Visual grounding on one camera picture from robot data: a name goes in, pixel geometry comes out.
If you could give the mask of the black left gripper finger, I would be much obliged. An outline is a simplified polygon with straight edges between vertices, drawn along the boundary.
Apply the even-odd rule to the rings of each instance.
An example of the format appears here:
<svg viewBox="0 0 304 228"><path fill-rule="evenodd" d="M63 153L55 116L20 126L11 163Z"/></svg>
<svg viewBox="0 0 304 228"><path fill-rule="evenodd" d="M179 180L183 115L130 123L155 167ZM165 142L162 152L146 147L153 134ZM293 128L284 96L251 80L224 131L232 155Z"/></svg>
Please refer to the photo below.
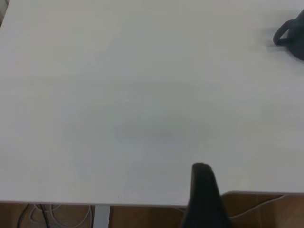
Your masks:
<svg viewBox="0 0 304 228"><path fill-rule="evenodd" d="M230 228L216 177L212 168L195 163L191 170L190 199L181 226L183 228Z"/></svg>

